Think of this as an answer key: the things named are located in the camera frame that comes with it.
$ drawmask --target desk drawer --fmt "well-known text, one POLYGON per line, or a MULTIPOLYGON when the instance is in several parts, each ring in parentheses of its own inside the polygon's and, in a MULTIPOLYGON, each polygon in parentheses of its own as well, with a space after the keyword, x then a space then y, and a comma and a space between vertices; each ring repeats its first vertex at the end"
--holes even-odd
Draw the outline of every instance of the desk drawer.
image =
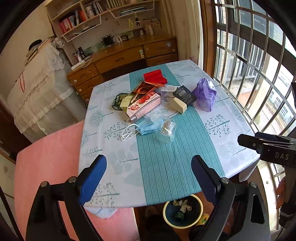
POLYGON ((145 44, 143 46, 146 58, 160 56, 169 53, 177 53, 177 40, 169 39, 154 43, 145 44))
POLYGON ((166 64, 170 62, 176 62, 178 61, 178 54, 177 53, 171 53, 171 54, 166 54, 154 58, 149 58, 147 59, 147 64, 148 67, 152 67, 155 65, 160 65, 160 64, 166 64))
POLYGON ((139 53, 140 50, 143 50, 142 46, 133 47, 103 58, 95 62, 95 65, 100 73, 104 73, 108 70, 142 59, 139 53))
POLYGON ((90 80, 84 82, 83 84, 77 86, 76 90, 78 90, 78 92, 81 96, 84 96, 84 95, 91 93, 92 89, 95 86, 102 84, 102 83, 103 83, 102 78, 100 76, 97 76, 97 77, 90 79, 90 80))
POLYGON ((96 69, 95 65, 90 64, 89 66, 69 76, 69 80, 76 87, 98 75, 99 75, 99 72, 96 69))
POLYGON ((87 94, 85 96, 82 96, 82 99, 86 102, 87 105, 89 105, 89 99, 91 98, 91 93, 87 94))

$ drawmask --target curtain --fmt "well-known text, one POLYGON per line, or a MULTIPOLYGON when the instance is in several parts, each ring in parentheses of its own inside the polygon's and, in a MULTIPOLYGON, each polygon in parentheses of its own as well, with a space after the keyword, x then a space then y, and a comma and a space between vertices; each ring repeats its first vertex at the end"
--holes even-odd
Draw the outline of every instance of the curtain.
POLYGON ((162 6, 166 30, 177 37, 179 60, 198 64, 202 40, 199 0, 162 0, 162 6))

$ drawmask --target blue face mask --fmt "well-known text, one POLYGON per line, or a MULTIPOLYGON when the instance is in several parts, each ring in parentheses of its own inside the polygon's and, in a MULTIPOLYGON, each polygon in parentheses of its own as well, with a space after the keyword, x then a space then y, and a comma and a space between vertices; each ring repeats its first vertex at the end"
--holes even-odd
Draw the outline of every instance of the blue face mask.
POLYGON ((142 122, 137 124, 132 124, 128 127, 126 127, 123 132, 121 133, 121 140, 128 139, 130 137, 133 137, 140 133, 141 135, 153 133, 154 131, 160 130, 162 126, 162 123, 155 124, 152 122, 152 120, 148 117, 142 122), (135 126, 136 128, 133 131, 127 132, 126 130, 130 130, 130 127, 135 126))

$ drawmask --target pink bench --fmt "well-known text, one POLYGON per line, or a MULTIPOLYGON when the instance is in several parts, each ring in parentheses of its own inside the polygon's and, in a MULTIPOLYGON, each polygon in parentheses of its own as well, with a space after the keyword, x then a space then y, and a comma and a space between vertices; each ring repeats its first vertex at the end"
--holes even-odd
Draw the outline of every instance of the pink bench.
MULTIPOLYGON (((16 222, 25 238, 31 206, 42 181, 63 183, 78 175, 79 150, 83 121, 57 131, 22 150, 15 169, 16 222)), ((60 203, 69 236, 78 240, 64 203, 60 203)), ((100 219, 87 212, 104 241, 139 240, 133 208, 121 208, 110 218, 100 219)))

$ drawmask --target metal screw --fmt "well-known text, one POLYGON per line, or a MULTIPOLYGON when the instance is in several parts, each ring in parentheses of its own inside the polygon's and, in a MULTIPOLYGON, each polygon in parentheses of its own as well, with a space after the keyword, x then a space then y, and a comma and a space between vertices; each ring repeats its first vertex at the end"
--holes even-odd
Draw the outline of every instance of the metal screw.
POLYGON ((40 186, 43 187, 43 188, 46 187, 46 185, 47 185, 47 181, 43 181, 43 182, 40 184, 40 186))
POLYGON ((255 182, 250 182, 250 185, 251 185, 252 187, 254 187, 254 188, 257 187, 257 183, 255 183, 255 182))
POLYGON ((229 179, 226 177, 221 178, 221 181, 225 184, 229 183, 229 179))
POLYGON ((77 180, 76 177, 70 177, 70 178, 68 179, 68 182, 69 182, 69 183, 74 183, 74 182, 76 182, 76 180, 77 180))

